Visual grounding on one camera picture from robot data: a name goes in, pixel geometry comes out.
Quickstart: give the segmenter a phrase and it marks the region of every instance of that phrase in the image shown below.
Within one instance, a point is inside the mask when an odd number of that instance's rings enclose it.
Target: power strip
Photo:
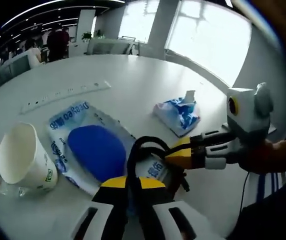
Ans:
[[[52,103],[54,101],[65,99],[71,96],[96,92],[100,90],[106,90],[111,88],[111,85],[107,82],[95,82],[89,85],[81,85],[78,87],[70,87],[68,89],[60,90],[57,92],[50,93],[46,96],[40,97],[39,99],[34,99],[23,104],[21,108],[21,114],[26,114],[27,112],[33,111],[39,107],[42,107],[46,104]]]

